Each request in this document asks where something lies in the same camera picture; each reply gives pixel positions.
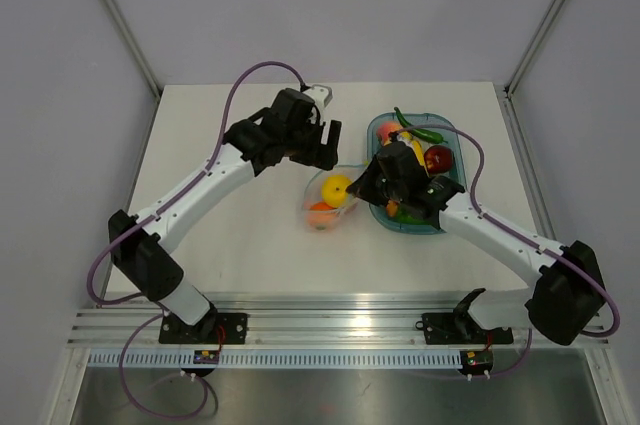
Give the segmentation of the yellow apple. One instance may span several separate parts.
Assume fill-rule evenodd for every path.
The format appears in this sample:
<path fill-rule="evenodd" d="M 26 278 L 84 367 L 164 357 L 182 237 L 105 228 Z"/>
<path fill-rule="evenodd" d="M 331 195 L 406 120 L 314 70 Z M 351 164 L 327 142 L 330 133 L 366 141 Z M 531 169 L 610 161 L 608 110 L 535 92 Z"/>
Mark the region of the yellow apple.
<path fill-rule="evenodd" d="M 331 175 L 326 178 L 321 187 L 322 200 L 332 208 L 342 207 L 348 200 L 347 188 L 351 180 L 343 174 Z"/>

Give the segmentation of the clear zip top bag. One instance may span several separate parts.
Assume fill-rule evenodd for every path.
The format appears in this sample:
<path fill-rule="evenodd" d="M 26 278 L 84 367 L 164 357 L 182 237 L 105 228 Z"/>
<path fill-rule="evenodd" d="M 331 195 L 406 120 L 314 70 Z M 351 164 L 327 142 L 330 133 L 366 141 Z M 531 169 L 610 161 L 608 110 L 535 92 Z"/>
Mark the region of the clear zip top bag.
<path fill-rule="evenodd" d="M 318 172 L 309 181 L 300 208 L 302 221 L 309 230 L 329 232 L 355 212 L 360 201 L 347 188 L 364 170 L 364 164 L 336 165 L 330 171 Z"/>

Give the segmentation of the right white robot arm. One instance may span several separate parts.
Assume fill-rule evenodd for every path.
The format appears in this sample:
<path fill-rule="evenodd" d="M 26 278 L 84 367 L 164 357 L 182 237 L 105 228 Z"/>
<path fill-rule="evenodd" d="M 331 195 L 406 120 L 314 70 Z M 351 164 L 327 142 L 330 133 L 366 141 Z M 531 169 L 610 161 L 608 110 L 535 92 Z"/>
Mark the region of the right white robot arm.
<path fill-rule="evenodd" d="M 429 176 L 401 142 L 381 148 L 347 191 L 374 206 L 396 203 L 411 217 L 471 243 L 525 282 L 518 290 L 469 292 L 452 313 L 463 340 L 476 341 L 500 328 L 534 328 L 568 346 L 606 303 L 597 258 L 588 245 L 566 246 L 481 210 L 456 181 Z"/>

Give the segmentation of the blue plastic fruit basket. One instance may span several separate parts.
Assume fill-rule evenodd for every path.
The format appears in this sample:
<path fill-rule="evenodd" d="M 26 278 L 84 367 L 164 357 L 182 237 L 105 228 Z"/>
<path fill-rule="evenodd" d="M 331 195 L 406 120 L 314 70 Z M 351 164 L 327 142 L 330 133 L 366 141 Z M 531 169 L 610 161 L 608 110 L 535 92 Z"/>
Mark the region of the blue plastic fruit basket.
<path fill-rule="evenodd" d="M 464 188 L 468 187 L 468 180 L 465 171 L 463 154 L 461 151 L 459 137 L 456 133 L 452 132 L 451 129 L 454 128 L 454 125 L 447 120 L 445 117 L 441 115 L 437 115 L 434 113 L 409 113 L 402 112 L 406 118 L 414 125 L 423 125 L 424 128 L 440 133 L 446 140 L 445 143 L 441 144 L 450 148 L 453 152 L 455 158 L 454 167 L 447 173 L 444 173 L 444 176 L 450 178 L 451 180 L 456 181 Z M 383 113 L 377 117 L 375 117 L 368 125 L 367 128 L 367 138 L 366 138 L 366 160 L 369 162 L 373 156 L 377 153 L 377 151 L 381 148 L 381 144 L 379 143 L 376 137 L 376 129 L 386 121 L 397 121 L 398 119 L 395 116 L 394 111 Z M 427 227 L 412 227 L 412 226 L 399 226 L 397 223 L 391 221 L 389 216 L 386 213 L 386 209 L 384 207 L 376 207 L 374 205 L 369 206 L 370 212 L 376 221 L 385 229 L 400 233 L 400 234 L 409 234 L 409 235 L 437 235 L 442 234 L 442 231 L 437 230 L 430 225 Z"/>

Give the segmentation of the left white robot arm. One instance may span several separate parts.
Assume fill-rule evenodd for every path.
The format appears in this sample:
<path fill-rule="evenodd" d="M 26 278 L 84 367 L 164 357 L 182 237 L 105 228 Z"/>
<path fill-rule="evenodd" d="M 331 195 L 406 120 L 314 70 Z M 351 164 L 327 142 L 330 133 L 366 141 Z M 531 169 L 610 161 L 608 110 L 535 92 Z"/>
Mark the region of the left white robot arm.
<path fill-rule="evenodd" d="M 113 265 L 160 305 L 172 343 L 214 343 L 225 320 L 172 258 L 190 229 L 231 192 L 283 159 L 329 171 L 337 163 L 341 124 L 326 122 L 326 85 L 285 88 L 273 103 L 233 124 L 211 158 L 155 204 L 108 222 Z"/>

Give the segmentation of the orange fruit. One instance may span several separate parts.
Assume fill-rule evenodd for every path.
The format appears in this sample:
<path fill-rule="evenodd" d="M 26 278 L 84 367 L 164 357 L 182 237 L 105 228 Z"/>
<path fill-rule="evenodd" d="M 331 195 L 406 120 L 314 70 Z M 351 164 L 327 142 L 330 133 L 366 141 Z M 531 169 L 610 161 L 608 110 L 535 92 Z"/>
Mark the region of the orange fruit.
<path fill-rule="evenodd" d="M 306 222 L 316 231 L 332 229 L 339 218 L 339 211 L 325 202 L 314 203 L 306 212 Z"/>

